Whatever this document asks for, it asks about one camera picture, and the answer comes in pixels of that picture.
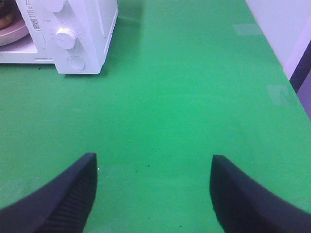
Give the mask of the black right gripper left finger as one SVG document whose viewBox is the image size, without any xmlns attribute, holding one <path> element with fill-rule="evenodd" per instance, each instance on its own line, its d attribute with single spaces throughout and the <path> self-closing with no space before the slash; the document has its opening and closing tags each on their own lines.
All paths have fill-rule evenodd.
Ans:
<svg viewBox="0 0 311 233">
<path fill-rule="evenodd" d="M 1 209 L 2 233 L 81 233 L 96 197 L 97 155 L 86 153 L 49 183 Z"/>
</svg>

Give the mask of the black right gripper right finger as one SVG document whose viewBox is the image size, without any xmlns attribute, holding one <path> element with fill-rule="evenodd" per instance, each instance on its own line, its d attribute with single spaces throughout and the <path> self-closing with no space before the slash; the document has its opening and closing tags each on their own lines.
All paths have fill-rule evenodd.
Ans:
<svg viewBox="0 0 311 233">
<path fill-rule="evenodd" d="M 309 233 L 311 215 L 276 196 L 223 155 L 211 162 L 209 192 L 226 233 Z"/>
</svg>

